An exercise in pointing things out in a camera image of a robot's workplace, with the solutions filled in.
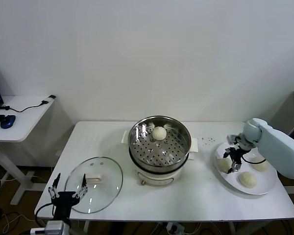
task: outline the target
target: glass lid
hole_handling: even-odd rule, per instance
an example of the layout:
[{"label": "glass lid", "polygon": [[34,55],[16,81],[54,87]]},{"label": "glass lid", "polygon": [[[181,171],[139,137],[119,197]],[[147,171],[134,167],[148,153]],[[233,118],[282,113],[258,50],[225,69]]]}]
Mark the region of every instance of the glass lid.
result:
[{"label": "glass lid", "polygon": [[79,190],[84,174],[88,192],[73,209],[81,213],[95,213],[108,207],[121,191],[123,173],[119,164],[107,157],[88,159],[70,173],[65,191]]}]

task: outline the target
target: computer mouse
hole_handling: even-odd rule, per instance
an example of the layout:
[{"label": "computer mouse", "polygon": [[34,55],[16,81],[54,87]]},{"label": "computer mouse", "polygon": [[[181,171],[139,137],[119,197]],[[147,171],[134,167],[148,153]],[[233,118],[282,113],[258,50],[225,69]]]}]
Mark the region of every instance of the computer mouse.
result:
[{"label": "computer mouse", "polygon": [[15,122],[15,115],[8,115],[5,116],[4,119],[0,122],[0,126],[2,129],[8,129],[10,128],[13,123]]}]

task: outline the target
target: white table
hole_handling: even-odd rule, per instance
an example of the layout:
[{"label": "white table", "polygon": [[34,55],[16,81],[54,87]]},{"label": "white table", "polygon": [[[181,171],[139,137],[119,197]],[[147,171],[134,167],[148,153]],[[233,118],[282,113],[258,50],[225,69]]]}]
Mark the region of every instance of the white table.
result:
[{"label": "white table", "polygon": [[[16,110],[22,110],[29,106],[39,105],[42,100],[47,98],[47,96],[3,96],[2,98],[4,100],[4,105],[10,106]],[[13,110],[0,110],[0,114],[16,116],[16,120],[12,127],[8,129],[2,129],[0,127],[0,142],[21,142],[25,140],[52,103],[53,100],[48,104],[28,109],[22,113],[17,113]],[[33,171],[27,173],[27,177],[25,177],[25,175],[4,154],[4,150],[1,147],[0,152],[0,165],[7,171],[2,178],[2,183],[4,183],[4,180],[6,180],[10,174],[14,178],[18,178],[17,180],[21,184],[11,201],[11,205],[17,205],[24,192],[27,190],[44,190],[46,184],[34,184],[31,182],[30,178],[34,175]]]},{"label": "white table", "polygon": [[[71,219],[211,222],[294,218],[294,205],[280,180],[272,191],[262,196],[241,193],[218,180],[210,158],[228,134],[243,130],[242,122],[185,122],[192,137],[198,138],[199,153],[192,153],[194,160],[186,162],[178,181],[160,188],[140,185],[132,170],[128,146],[121,144],[124,131],[134,124],[115,121],[76,124],[48,185],[61,173],[58,190],[64,190],[68,175],[79,163],[106,156],[120,164],[123,186],[118,197],[104,210],[91,214],[72,210]],[[46,188],[35,211],[49,202]],[[52,218],[51,207],[42,209],[38,216]]]}]

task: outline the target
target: white plate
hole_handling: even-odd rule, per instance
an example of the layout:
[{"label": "white plate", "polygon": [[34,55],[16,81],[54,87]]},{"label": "white plate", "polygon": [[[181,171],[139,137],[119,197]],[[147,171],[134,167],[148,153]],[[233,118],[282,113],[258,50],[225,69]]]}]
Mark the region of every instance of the white plate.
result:
[{"label": "white plate", "polygon": [[[216,169],[218,170],[218,172],[221,174],[221,176],[230,185],[237,188],[239,191],[242,191],[242,192],[245,192],[248,194],[253,194],[253,195],[266,194],[271,189],[273,189],[273,187],[276,184],[277,173],[276,173],[276,170],[273,168],[273,166],[271,166],[271,164],[269,164],[269,163],[268,163],[269,164],[268,169],[266,171],[261,172],[261,171],[255,170],[251,166],[251,164],[244,162],[242,159],[242,165],[241,165],[241,169],[239,171],[236,171],[236,172],[230,173],[230,174],[226,174],[226,173],[223,173],[222,171],[220,171],[218,169],[217,159],[223,158],[223,154],[225,152],[224,150],[228,147],[230,147],[230,145],[225,142],[217,148],[216,157],[214,160],[214,165],[215,165]],[[249,153],[244,155],[244,158],[247,161],[250,161],[254,157],[262,157],[260,155],[260,153],[258,152],[257,148],[252,149]],[[257,185],[254,188],[246,188],[240,183],[238,176],[240,175],[240,173],[243,173],[245,171],[249,171],[257,177]]]}]

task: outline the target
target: floor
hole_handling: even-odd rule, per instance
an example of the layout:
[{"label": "floor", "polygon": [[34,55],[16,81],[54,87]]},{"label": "floor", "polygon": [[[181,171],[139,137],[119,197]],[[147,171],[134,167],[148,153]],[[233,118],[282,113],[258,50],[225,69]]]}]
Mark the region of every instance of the floor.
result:
[{"label": "floor", "polygon": [[[3,176],[5,171],[0,168],[0,178]],[[51,174],[50,170],[38,170],[36,171],[36,176],[39,176],[43,179],[48,180]],[[284,185],[294,185],[294,181],[286,179],[282,176],[279,176],[280,180]],[[43,183],[40,179],[33,179],[36,183]],[[3,209],[4,213],[8,214],[10,212],[18,212],[19,214],[25,215],[28,219],[34,219],[34,209],[40,198],[41,193],[39,192],[26,192],[19,205],[12,206],[10,205],[10,200],[12,199],[14,192],[17,190],[19,183],[17,181],[6,182],[2,185],[0,190],[0,208]],[[294,195],[291,195],[291,199],[294,202]],[[11,221],[17,216],[15,213],[8,214],[8,220]],[[19,235],[23,231],[29,230],[31,228],[37,227],[37,224],[34,221],[27,221],[23,217],[20,217],[19,222],[16,221],[10,223],[8,234]],[[272,221],[266,227],[265,230],[260,229],[255,232],[253,235],[294,235],[294,219],[289,220],[289,223],[292,228],[292,233],[289,230],[286,223],[281,221]],[[3,228],[6,225],[6,219],[2,218],[0,220],[0,234],[3,234]],[[74,221],[74,224],[83,228],[83,222]],[[227,223],[214,223],[217,228],[221,231],[222,235],[230,235],[229,226]],[[235,226],[241,228],[245,225],[245,222],[234,223]],[[197,223],[182,223],[185,227],[186,233],[192,233],[197,227]],[[91,222],[88,234],[90,235],[149,235],[157,226],[156,222],[149,223],[139,223],[139,222]],[[167,231],[162,229],[159,225],[156,230],[153,232],[153,235],[167,235]],[[195,233],[196,235],[218,235],[218,230],[211,223],[203,223],[200,229]]]}]

